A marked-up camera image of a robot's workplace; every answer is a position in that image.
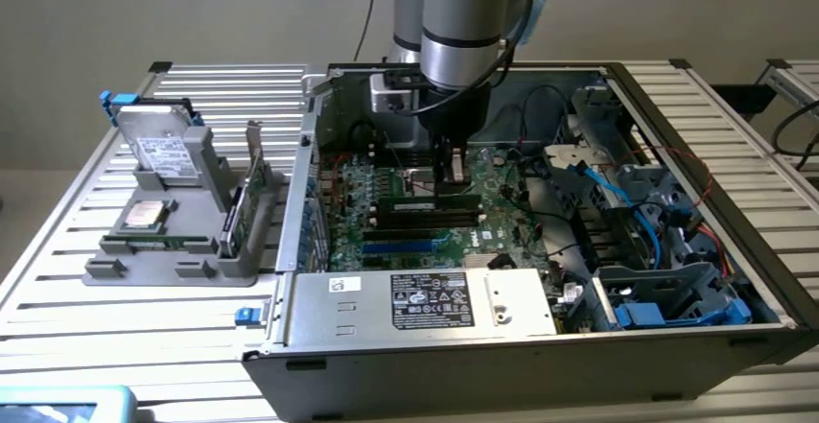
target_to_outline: teal object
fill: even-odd
[[[137,398],[122,386],[0,387],[0,420],[24,422],[26,412],[40,418],[32,421],[44,421],[53,414],[53,421],[70,423],[133,423]]]

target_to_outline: black cable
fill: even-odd
[[[816,143],[819,143],[819,133],[816,133],[816,136],[813,137],[813,139],[807,144],[807,147],[804,148],[803,158],[799,160],[799,164],[796,164],[797,171],[800,171],[804,167],[804,164],[807,164],[807,159],[815,155],[813,147],[816,146]]]
[[[572,248],[572,247],[580,247],[580,244],[573,243],[573,244],[569,244],[568,246],[564,246],[564,247],[559,248],[559,249],[557,249],[555,252],[548,253],[548,254],[547,254],[547,257],[553,257],[553,256],[555,256],[557,253],[560,253],[563,250],[568,250],[568,249],[569,249],[569,248]]]
[[[525,140],[525,137],[528,136],[528,128],[525,126],[525,110],[528,109],[528,101],[541,89],[551,90],[560,97],[560,103],[563,103],[563,114],[560,115],[560,122],[557,124],[563,124],[563,118],[568,115],[569,100],[565,97],[565,94],[563,93],[560,88],[553,84],[537,84],[528,90],[528,93],[523,98],[523,104],[520,105],[520,140]]]
[[[527,214],[532,214],[532,215],[539,215],[541,217],[552,217],[553,219],[559,219],[561,220],[565,224],[568,224],[569,226],[572,225],[572,221],[568,220],[565,217],[563,217],[559,214],[553,214],[552,212],[540,212],[539,210],[532,210],[532,209],[527,209],[525,207],[523,207],[520,204],[517,204],[516,202],[513,202],[511,199],[504,198],[513,206],[517,210],[520,210],[521,212],[525,212]]]
[[[367,30],[369,29],[369,19],[372,18],[372,7],[375,6],[375,0],[369,0],[369,7],[367,8],[367,19],[363,22],[361,39],[359,39],[359,47],[356,48],[356,54],[353,55],[353,61],[359,61],[359,54],[361,53],[363,39],[367,37]]]
[[[360,119],[353,123],[353,125],[347,129],[347,144],[349,145],[349,141],[353,138],[353,132],[360,126],[369,126],[372,130],[375,130],[375,124],[368,119]]]
[[[796,119],[803,114],[808,113],[816,107],[819,107],[819,100],[816,100],[815,102],[811,102],[809,104],[799,108],[787,118],[784,118],[784,120],[779,123],[779,126],[776,126],[776,129],[772,130],[771,144],[772,144],[772,148],[775,149],[777,153],[787,154],[789,156],[800,156],[805,158],[819,155],[819,153],[811,153],[812,147],[815,145],[813,141],[811,141],[811,144],[808,145],[809,150],[805,150],[804,152],[791,152],[789,150],[783,150],[781,147],[779,146],[779,136],[781,135],[781,132],[787,129],[791,123],[793,123],[793,121],[796,121]]]
[[[503,84],[503,82],[507,80],[507,75],[509,74],[509,67],[512,66],[513,62],[515,62],[515,51],[512,51],[512,54],[509,54],[509,58],[503,64],[503,72],[500,73],[500,79],[497,80],[495,84],[491,85],[492,89],[497,87],[500,84]]]
[[[433,109],[448,105],[451,102],[461,98],[467,93],[469,93],[472,90],[475,90],[479,86],[483,85],[484,81],[497,70],[497,67],[507,61],[509,56],[513,54],[515,49],[517,48],[517,45],[523,38],[523,34],[525,33],[525,24],[528,22],[528,18],[531,17],[533,6],[535,0],[525,0],[525,10],[523,11],[523,15],[520,16],[519,28],[515,31],[515,35],[507,41],[507,48],[503,50],[500,57],[497,57],[497,59],[492,62],[492,64],[487,68],[487,71],[477,77],[477,79],[472,83],[469,83],[469,85],[463,87],[455,94],[451,94],[445,99],[440,100],[435,104],[408,111],[397,110],[395,114],[400,116],[417,116],[419,114],[424,114]]]
[[[644,200],[641,202],[637,202],[635,205],[631,206],[631,208],[636,209],[643,205],[656,205],[660,209],[663,209],[663,212],[671,214],[671,207],[668,207],[668,205],[663,202],[657,202],[655,200]]]

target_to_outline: red wire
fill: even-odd
[[[721,266],[721,277],[728,277],[728,257],[725,256],[725,249],[721,246],[721,242],[713,232],[705,228],[704,225],[697,226],[696,228],[705,236],[711,238],[713,241],[713,245],[716,246],[716,251],[719,252],[719,265]]]
[[[703,159],[700,159],[696,154],[689,153],[689,152],[684,152],[683,150],[679,150],[676,148],[671,148],[671,147],[649,147],[651,150],[665,150],[665,152],[669,153],[676,153],[681,156],[685,156],[691,159],[693,159],[695,161],[697,161],[701,165],[703,168],[705,169],[705,173],[708,174],[708,183],[705,184],[705,190],[703,190],[703,194],[700,195],[700,198],[696,200],[696,202],[693,202],[693,205],[691,206],[691,208],[699,206],[703,201],[705,200],[705,198],[708,197],[708,195],[711,194],[711,189],[713,187],[713,175],[711,174],[711,170],[708,168],[708,164],[705,164],[705,161]],[[632,150],[631,152],[628,152],[616,162],[616,165],[619,166],[623,162],[623,160],[635,153],[643,153],[643,150]]]

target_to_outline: power supply label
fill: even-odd
[[[391,279],[397,330],[475,326],[464,272],[393,274]]]

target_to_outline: workbench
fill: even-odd
[[[816,191],[788,172],[787,162],[771,156],[771,147],[692,70],[667,61],[625,65],[783,262],[819,297]],[[140,93],[192,99],[212,127],[213,146],[234,167],[248,162],[245,122],[261,121],[268,162],[288,174],[306,69],[174,65],[166,74],[149,74]],[[140,421],[276,421],[236,361],[238,344],[261,341],[264,331],[234,328],[236,309],[270,295],[274,239],[268,240],[258,283],[249,288],[81,284],[85,260],[136,186],[134,166],[112,129],[0,286],[0,385],[126,385],[140,400]],[[817,388],[813,349],[783,366],[748,369],[696,401],[425,421],[812,422],[819,421]]]

